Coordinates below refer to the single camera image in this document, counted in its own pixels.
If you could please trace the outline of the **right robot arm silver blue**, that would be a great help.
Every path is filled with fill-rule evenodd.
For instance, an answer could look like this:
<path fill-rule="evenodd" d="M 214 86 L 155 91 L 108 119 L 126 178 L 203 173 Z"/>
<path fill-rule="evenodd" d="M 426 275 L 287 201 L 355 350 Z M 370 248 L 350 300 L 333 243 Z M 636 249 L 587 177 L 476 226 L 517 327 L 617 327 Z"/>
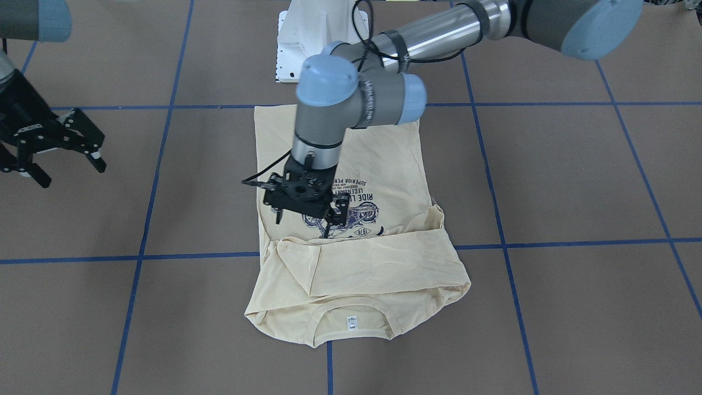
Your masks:
<path fill-rule="evenodd" d="M 72 15 L 64 1 L 1 2 L 3 42 L 65 42 L 71 33 Z M 79 108 L 56 115 L 4 50 L 1 63 L 2 172 L 20 173 L 47 188 L 51 177 L 33 155 L 55 149 L 83 154 L 99 173 L 105 172 L 100 128 Z"/>

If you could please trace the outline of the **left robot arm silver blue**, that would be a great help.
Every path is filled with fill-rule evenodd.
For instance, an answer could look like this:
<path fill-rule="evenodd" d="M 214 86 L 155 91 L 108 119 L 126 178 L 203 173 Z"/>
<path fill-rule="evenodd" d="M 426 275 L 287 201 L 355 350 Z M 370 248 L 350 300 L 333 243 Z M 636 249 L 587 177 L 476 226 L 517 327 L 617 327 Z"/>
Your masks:
<path fill-rule="evenodd" d="M 292 147 L 282 173 L 266 182 L 263 204 L 324 223 L 323 236 L 348 223 L 351 197 L 334 192 L 349 128 L 416 122 L 428 102 L 414 65 L 454 59 L 483 40 L 526 38 L 571 58 L 598 60 L 619 47 L 642 13 L 642 1 L 464 1 L 359 43 L 333 42 L 302 64 Z"/>

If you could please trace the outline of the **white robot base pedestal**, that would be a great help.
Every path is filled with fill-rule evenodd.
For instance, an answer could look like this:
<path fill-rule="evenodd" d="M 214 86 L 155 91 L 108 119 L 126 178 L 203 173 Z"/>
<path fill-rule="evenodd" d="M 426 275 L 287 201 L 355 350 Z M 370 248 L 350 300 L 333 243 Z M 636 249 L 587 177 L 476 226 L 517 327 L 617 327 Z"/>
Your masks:
<path fill-rule="evenodd" d="M 296 83 L 307 57 L 332 42 L 359 42 L 367 37 L 369 16 L 353 10 L 353 1 L 291 1 L 278 16 L 275 80 Z"/>

